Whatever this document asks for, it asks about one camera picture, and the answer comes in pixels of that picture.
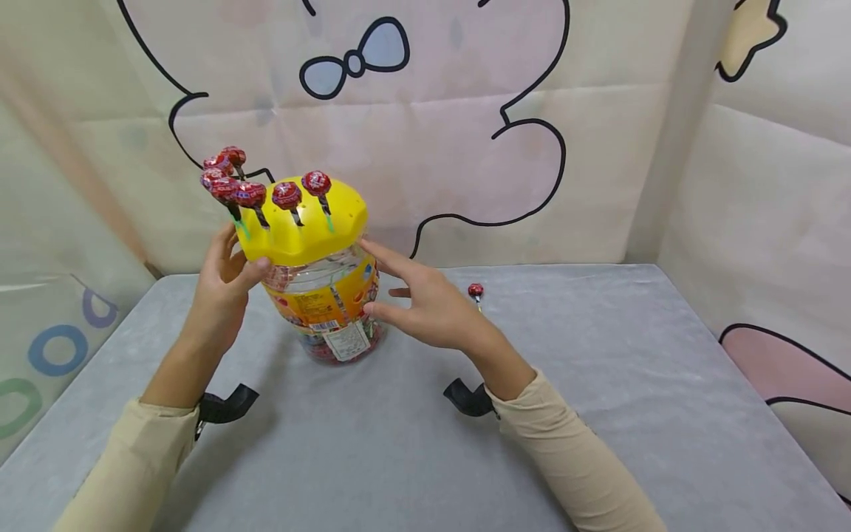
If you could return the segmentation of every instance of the plastic jar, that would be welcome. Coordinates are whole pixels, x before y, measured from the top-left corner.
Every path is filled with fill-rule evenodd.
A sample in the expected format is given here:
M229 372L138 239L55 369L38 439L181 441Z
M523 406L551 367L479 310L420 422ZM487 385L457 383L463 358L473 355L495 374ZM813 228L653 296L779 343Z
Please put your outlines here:
M375 259L357 244L306 266L274 266L263 284L281 316L320 362L355 362L373 351L384 326L363 311L378 295Z
M287 203L286 209L273 201L281 183L292 183L300 191L300 200ZM292 185L286 187L293 192ZM385 333L383 325L363 311L378 294L379 282L375 258L357 244L368 218L366 203L338 180L321 197L315 191L312 195L298 178L266 189L259 206L242 209L237 235L245 256L271 260L263 285L281 316L299 333L308 355L331 364L363 358Z

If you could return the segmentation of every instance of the blue bow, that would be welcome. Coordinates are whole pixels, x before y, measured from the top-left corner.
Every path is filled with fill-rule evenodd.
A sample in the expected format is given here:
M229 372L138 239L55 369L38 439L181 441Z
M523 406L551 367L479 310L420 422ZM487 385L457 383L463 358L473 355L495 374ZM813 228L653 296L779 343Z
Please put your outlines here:
M332 55L314 57L301 66L301 86L318 100L331 100L343 90L346 78L372 72L397 72L408 64L411 48L402 23L393 17L381 17L363 33L357 49L343 59Z

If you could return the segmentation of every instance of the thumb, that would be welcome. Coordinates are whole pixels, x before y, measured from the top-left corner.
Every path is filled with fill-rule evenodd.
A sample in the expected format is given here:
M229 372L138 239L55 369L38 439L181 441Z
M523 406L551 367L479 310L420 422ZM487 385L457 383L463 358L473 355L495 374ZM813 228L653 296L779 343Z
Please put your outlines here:
M248 292L271 270L271 260L268 257L260 257L253 262L246 262L243 270L239 272L233 284L238 290Z
M384 323L389 323L393 327L401 329L402 331L407 332L408 326L410 325L410 319L408 316L410 311L399 306L372 301L363 306L363 311L369 316Z

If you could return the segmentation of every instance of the red lollipop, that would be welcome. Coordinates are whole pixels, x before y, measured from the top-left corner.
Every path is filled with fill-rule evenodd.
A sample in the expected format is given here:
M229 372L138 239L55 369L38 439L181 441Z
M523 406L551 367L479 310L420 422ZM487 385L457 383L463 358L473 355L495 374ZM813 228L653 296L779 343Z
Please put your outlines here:
M479 311L482 311L482 296L484 295L484 287L479 283L473 283L467 288L467 294L476 300L476 306Z
M271 202L293 215L295 225L303 227L297 207L301 203L301 189L292 181L278 183L271 191Z
M219 155L227 157L228 162L233 165L233 168L237 169L239 179L245 181L245 174L243 173L243 165L246 160L245 152L236 146L228 146Z
M233 175L233 165L231 161L228 160L225 155L220 153L215 157L210 157L209 159L204 159L204 169L221 169L226 175Z
M240 207L253 209L257 214L257 220L264 229L269 229L269 222L263 215L261 207L266 201L266 187L253 181L237 181L237 190L233 193L233 201Z
M331 190L331 178L319 170L314 170L301 178L301 185L308 194L319 199L323 212L330 216L331 208L328 206L328 199L325 194L328 194L328 191Z
M239 186L238 181L225 175L221 169L211 168L204 170L201 174L201 184L219 203L227 207L234 221L242 221L239 207L231 199L233 192Z

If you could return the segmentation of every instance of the gray table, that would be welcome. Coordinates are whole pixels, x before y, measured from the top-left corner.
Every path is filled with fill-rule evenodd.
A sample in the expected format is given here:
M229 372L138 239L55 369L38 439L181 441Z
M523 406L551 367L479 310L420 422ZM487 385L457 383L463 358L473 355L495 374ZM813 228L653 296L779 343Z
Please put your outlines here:
M671 532L838 532L848 510L655 266L448 271L632 470ZM382 280L383 287L389 283ZM45 530L177 335L194 276L159 281L0 468L0 529ZM493 416L441 396L458 353L393 331L351 367L306 357L261 289L210 387L260 399L208 426L161 530L550 531L567 524Z

